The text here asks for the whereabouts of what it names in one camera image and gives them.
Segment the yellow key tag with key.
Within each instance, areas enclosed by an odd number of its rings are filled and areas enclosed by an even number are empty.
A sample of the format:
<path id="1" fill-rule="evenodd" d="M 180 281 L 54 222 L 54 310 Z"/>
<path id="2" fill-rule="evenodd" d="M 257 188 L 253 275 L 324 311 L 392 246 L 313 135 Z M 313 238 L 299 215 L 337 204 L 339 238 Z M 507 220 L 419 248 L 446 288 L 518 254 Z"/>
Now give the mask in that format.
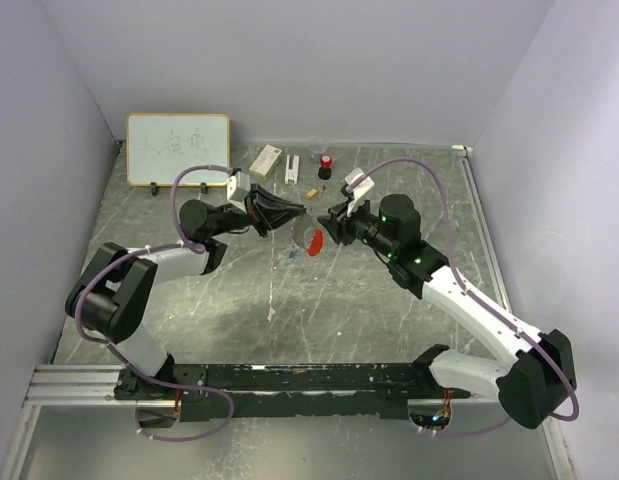
<path id="1" fill-rule="evenodd" d="M 313 199 L 315 197 L 319 197 L 324 193 L 325 189 L 326 189 L 325 185 L 314 187 L 306 193 L 305 197 L 307 199 Z"/>

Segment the metal key organizer red handle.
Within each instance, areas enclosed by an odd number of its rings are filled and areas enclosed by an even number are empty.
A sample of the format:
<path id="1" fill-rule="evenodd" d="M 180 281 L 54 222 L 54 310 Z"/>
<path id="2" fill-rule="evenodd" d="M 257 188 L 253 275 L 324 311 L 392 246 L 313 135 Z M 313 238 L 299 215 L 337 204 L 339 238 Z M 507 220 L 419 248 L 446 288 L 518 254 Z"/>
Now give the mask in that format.
<path id="1" fill-rule="evenodd" d="M 320 254 L 324 245 L 324 233 L 316 217 L 304 214 L 292 223 L 292 240 L 299 250 L 304 250 L 309 257 Z"/>

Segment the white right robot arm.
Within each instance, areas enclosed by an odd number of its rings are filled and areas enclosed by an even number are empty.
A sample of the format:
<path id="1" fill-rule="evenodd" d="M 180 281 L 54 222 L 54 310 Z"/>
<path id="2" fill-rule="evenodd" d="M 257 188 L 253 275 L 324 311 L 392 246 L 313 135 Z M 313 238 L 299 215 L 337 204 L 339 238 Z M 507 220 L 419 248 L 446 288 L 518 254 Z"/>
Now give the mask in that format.
<path id="1" fill-rule="evenodd" d="M 377 213 L 369 202 L 345 201 L 319 217 L 341 245 L 359 241 L 384 261 L 401 288 L 454 318 L 491 353 L 492 359 L 435 347 L 421 356 L 415 390 L 432 398 L 445 388 L 495 398 L 519 425 L 535 429 L 556 417 L 577 387 L 572 345 L 558 329 L 544 333 L 503 309 L 472 285 L 450 258 L 421 237 L 421 217 L 404 194 L 384 197 Z"/>

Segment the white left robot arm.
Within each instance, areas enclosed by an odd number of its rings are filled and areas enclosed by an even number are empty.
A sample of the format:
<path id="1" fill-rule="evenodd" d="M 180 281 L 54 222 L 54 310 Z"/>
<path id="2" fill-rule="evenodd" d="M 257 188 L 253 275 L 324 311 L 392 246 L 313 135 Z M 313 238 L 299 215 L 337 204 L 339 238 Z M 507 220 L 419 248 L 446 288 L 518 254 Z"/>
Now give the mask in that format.
<path id="1" fill-rule="evenodd" d="M 240 201 L 218 206 L 186 201 L 176 214 L 184 236 L 177 243 L 140 249 L 103 244 L 66 299 L 65 312 L 76 321 L 78 332 L 92 332 L 90 341 L 111 346 L 136 369 L 139 386 L 151 398 L 167 397 L 176 385 L 173 356 L 142 326 L 152 288 L 214 272 L 227 250 L 218 235 L 254 228 L 266 237 L 307 212 L 258 184 L 241 195 Z"/>

